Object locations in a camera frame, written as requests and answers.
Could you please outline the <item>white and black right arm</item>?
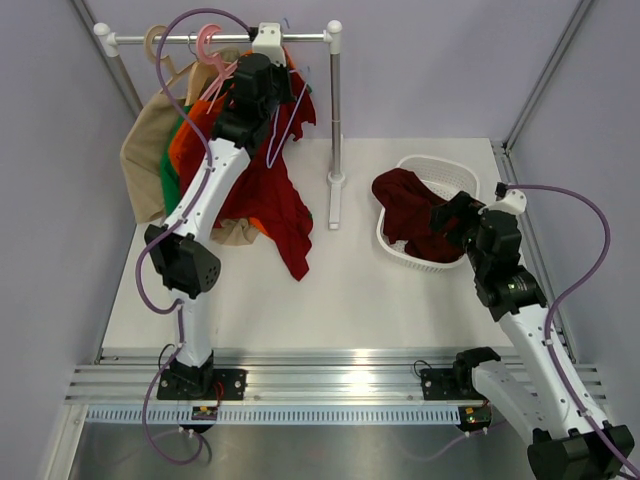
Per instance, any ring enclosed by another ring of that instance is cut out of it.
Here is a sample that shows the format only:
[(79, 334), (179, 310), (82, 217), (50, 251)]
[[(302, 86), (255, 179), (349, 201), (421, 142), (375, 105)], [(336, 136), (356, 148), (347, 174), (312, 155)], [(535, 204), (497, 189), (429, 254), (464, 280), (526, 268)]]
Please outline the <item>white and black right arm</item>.
[(482, 396), (495, 406), (527, 445), (538, 479), (636, 479), (629, 456), (629, 428), (613, 424), (593, 399), (564, 350), (553, 325), (555, 308), (521, 260), (518, 215), (525, 194), (499, 185), (486, 205), (461, 191), (432, 209), (429, 227), (467, 256), (476, 294), (517, 351), (533, 385), (513, 380), (489, 347), (459, 353), (454, 389)]

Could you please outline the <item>dark maroon t shirt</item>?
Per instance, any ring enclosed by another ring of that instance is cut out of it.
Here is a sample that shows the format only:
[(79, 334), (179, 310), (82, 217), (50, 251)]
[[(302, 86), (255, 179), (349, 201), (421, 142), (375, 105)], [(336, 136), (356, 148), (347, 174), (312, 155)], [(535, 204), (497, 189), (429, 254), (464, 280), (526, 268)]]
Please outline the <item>dark maroon t shirt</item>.
[(405, 241), (407, 255), (444, 264), (463, 256), (463, 250), (444, 236), (456, 225), (455, 220), (440, 232), (430, 228), (432, 210), (446, 200), (429, 189), (414, 172), (401, 168), (389, 170), (374, 179), (371, 190), (385, 209), (383, 233), (392, 244)]

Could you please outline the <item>light blue wire hanger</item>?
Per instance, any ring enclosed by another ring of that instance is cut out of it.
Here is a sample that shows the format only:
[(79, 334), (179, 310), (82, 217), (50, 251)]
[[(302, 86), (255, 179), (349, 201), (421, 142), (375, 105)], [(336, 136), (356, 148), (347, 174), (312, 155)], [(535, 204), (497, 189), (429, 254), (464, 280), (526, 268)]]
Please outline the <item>light blue wire hanger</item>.
[(293, 73), (295, 78), (301, 78), (303, 80), (303, 84), (295, 99), (293, 109), (289, 111), (286, 105), (280, 105), (274, 114), (272, 135), (269, 140), (265, 156), (265, 164), (268, 169), (272, 169), (274, 164), (277, 162), (277, 158), (280, 156), (284, 144), (291, 133), (292, 125), (294, 124), (297, 112), (300, 109), (300, 104), (304, 98), (309, 97), (311, 93), (308, 82), (300, 75), (300, 71), (292, 63), (287, 51), (285, 51), (285, 57), (287, 58), (289, 73)]

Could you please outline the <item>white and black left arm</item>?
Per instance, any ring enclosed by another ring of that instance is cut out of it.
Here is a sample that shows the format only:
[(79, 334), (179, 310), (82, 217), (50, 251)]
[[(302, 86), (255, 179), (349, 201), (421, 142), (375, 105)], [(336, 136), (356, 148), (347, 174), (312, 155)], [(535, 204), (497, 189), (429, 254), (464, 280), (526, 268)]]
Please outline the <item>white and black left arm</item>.
[(215, 114), (205, 152), (180, 203), (162, 226), (145, 232), (150, 256), (177, 315), (176, 350), (155, 383), (160, 400), (212, 400), (219, 396), (210, 340), (209, 291), (221, 261), (207, 247), (234, 184), (265, 142), (279, 107), (293, 101), (289, 59), (257, 50), (241, 56)]

